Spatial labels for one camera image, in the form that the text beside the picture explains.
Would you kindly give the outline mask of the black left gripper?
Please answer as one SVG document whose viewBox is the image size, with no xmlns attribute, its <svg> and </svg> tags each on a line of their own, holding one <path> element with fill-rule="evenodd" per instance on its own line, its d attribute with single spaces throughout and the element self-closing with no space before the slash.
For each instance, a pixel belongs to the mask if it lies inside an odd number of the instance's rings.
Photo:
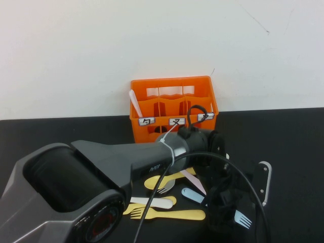
<svg viewBox="0 0 324 243">
<path fill-rule="evenodd" d="M 193 152 L 192 167 L 202 187 L 207 206 L 207 226 L 214 233 L 231 233 L 234 229 L 236 194 L 254 193 L 249 180 L 235 164 L 227 158 L 211 152 Z"/>
</svg>

